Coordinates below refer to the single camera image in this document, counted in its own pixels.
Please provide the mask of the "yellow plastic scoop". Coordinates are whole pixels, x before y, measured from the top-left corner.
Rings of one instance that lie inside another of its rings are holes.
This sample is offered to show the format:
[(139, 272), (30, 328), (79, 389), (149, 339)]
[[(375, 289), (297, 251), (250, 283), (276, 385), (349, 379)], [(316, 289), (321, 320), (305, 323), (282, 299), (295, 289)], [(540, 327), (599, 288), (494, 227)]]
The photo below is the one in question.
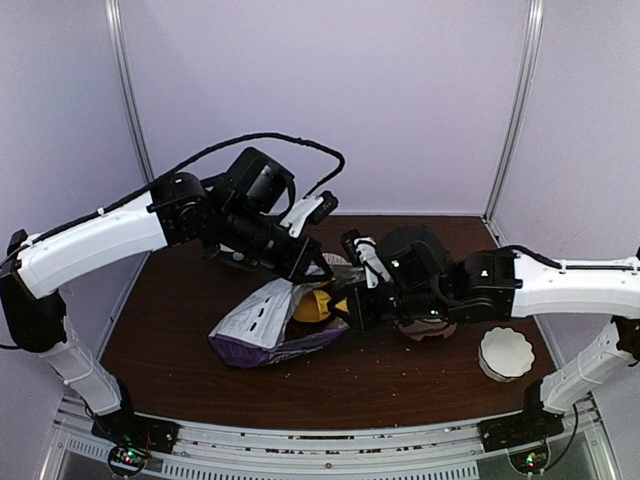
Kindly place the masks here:
[(306, 293), (294, 309), (292, 318), (300, 323), (319, 324), (330, 319), (327, 303), (333, 297), (326, 291), (316, 289)]

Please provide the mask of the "purple pet food bag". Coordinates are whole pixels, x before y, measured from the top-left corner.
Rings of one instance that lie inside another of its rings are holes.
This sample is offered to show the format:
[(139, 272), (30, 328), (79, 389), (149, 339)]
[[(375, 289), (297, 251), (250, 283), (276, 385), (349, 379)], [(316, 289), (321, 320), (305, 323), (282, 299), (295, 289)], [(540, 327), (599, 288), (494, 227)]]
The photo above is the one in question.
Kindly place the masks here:
[(349, 329), (344, 320), (306, 324), (292, 318), (306, 293), (320, 289), (334, 299), (341, 288), (365, 280), (361, 267), (331, 268), (331, 281), (293, 284), (278, 278), (254, 291), (209, 333), (218, 358), (230, 367), (255, 368), (318, 351), (336, 340)]

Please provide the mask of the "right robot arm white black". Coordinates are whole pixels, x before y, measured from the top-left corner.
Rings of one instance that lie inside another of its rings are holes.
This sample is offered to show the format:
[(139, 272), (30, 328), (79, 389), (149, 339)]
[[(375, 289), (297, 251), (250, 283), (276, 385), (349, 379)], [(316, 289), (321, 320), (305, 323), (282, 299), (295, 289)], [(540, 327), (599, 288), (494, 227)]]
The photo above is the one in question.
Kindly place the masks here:
[(639, 258), (553, 260), (522, 245), (480, 250), (455, 261), (426, 225), (398, 227), (380, 241), (345, 233), (341, 242), (365, 278), (333, 294), (329, 312), (354, 328), (509, 321), (542, 314), (601, 314), (610, 320), (590, 345), (526, 390), (513, 419), (519, 440), (535, 440), (617, 369), (639, 362)]

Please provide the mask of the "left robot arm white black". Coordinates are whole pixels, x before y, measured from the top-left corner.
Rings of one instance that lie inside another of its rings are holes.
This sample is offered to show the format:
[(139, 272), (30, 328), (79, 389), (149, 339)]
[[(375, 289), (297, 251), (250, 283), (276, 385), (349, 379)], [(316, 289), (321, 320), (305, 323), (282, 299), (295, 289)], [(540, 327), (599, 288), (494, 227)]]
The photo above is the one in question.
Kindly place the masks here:
[(200, 241), (226, 247), (295, 284), (332, 273), (320, 243), (304, 234), (338, 205), (328, 191), (295, 195), (293, 174), (247, 148), (219, 175), (171, 173), (118, 206), (54, 233), (12, 235), (1, 267), (1, 306), (17, 347), (44, 358), (123, 444), (144, 433), (125, 386), (108, 373), (72, 328), (62, 285), (119, 260)]

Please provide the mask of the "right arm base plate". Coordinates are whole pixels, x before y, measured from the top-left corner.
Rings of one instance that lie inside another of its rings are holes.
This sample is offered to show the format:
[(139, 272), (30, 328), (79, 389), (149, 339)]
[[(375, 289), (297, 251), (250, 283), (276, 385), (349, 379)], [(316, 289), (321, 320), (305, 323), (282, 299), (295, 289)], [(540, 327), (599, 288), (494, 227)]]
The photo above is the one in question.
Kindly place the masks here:
[(540, 442), (564, 432), (563, 417), (547, 412), (520, 412), (481, 421), (477, 427), (485, 452)]

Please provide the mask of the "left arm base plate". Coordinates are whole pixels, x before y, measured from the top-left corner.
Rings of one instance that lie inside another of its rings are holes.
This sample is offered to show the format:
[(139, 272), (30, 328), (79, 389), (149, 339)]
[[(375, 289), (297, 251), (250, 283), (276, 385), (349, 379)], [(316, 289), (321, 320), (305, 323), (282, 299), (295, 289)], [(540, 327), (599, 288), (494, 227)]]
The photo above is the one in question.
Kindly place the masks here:
[(119, 410), (100, 416), (93, 415), (91, 433), (117, 445), (170, 454), (179, 432), (173, 421), (161, 420)]

